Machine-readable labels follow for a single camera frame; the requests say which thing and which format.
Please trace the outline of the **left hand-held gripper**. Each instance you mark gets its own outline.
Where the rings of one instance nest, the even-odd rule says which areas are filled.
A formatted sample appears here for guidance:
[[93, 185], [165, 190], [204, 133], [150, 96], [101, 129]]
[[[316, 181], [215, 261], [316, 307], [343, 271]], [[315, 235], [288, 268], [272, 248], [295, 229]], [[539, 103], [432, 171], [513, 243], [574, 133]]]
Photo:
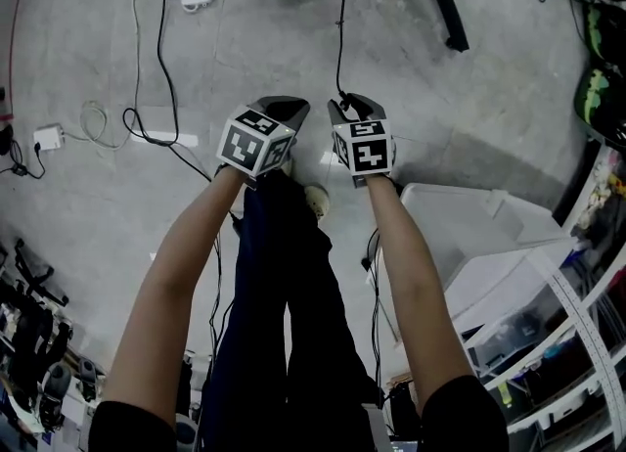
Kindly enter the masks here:
[[225, 123], [218, 159], [243, 172], [255, 189], [262, 176], [288, 159], [310, 109], [306, 100], [292, 96], [267, 96], [238, 106]]

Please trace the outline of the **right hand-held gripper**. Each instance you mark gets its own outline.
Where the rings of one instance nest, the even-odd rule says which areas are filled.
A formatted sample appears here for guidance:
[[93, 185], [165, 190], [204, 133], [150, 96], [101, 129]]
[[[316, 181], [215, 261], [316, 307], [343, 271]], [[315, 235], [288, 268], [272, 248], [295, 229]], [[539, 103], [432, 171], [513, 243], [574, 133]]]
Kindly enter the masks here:
[[360, 94], [348, 93], [340, 104], [329, 100], [334, 152], [349, 171], [356, 188], [369, 175], [389, 177], [395, 161], [395, 143], [384, 108]]

